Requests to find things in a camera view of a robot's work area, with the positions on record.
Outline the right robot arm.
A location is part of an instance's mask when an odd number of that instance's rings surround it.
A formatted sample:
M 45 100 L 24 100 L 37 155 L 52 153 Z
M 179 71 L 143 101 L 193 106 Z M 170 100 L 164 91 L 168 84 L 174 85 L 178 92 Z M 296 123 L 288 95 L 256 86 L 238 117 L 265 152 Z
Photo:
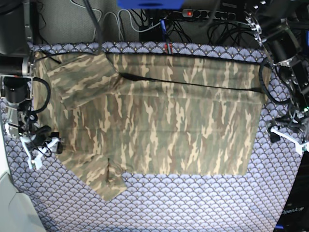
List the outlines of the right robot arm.
M 52 139 L 59 139 L 49 126 L 35 127 L 38 114 L 51 99 L 50 85 L 33 74 L 34 56 L 27 41 L 27 0 L 2 0 L 0 2 L 0 96 L 7 102 L 6 133 L 18 138 L 29 155 L 36 150 L 51 154 Z M 43 105 L 34 110 L 33 83 L 46 89 Z

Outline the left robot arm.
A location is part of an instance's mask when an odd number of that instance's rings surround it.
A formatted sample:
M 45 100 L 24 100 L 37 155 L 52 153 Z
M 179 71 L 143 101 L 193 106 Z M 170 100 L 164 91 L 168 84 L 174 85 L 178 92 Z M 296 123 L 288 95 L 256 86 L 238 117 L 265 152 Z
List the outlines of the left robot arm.
M 309 141 L 309 57 L 295 30 L 309 28 L 307 0 L 246 0 L 245 20 L 257 43 L 265 50 L 266 58 L 259 68 L 259 82 L 268 99 L 276 105 L 286 105 L 287 112 L 270 121 L 268 132 L 272 142 L 286 134 L 286 128 L 302 134 Z M 271 95 L 263 81 L 262 71 L 268 66 L 286 87 L 289 98 L 279 101 Z

